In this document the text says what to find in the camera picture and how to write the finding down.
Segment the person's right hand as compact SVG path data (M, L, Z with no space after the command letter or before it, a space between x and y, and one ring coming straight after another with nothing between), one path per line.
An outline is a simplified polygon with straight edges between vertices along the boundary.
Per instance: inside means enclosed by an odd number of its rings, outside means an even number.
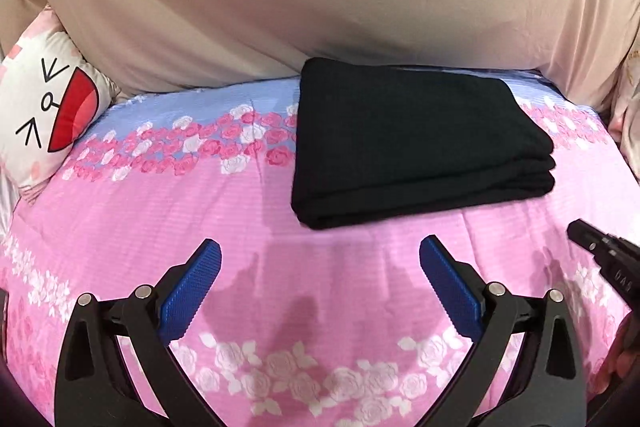
M600 365L596 376L593 377L592 395L600 395L605 392L613 375L624 379L634 365L634 361L638 358L638 350L624 348L624 340L633 318L634 314L629 313L618 326L612 346L608 349L608 354Z

